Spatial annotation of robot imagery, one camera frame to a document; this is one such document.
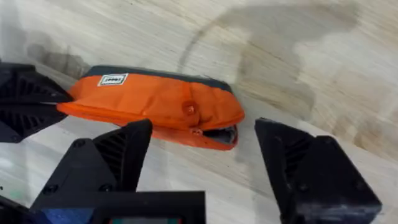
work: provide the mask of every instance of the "logo patch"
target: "logo patch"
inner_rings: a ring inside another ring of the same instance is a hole
[[[98,83],[98,86],[102,85],[122,85],[129,74],[110,74],[103,75]]]

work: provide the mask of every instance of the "orange pouch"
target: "orange pouch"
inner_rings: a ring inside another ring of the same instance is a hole
[[[209,149],[232,149],[244,118],[227,83],[137,68],[95,66],[69,94],[63,113],[121,126],[150,119],[153,137]]]

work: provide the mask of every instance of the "table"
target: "table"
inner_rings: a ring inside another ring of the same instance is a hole
[[[153,139],[139,190],[206,190],[209,223],[278,223],[254,120],[336,136],[397,213],[398,2],[0,0],[3,61],[34,63],[68,88],[91,66],[127,65],[224,80],[244,106],[229,152]],[[29,206],[76,138],[112,124],[68,117],[0,144],[7,196]]]

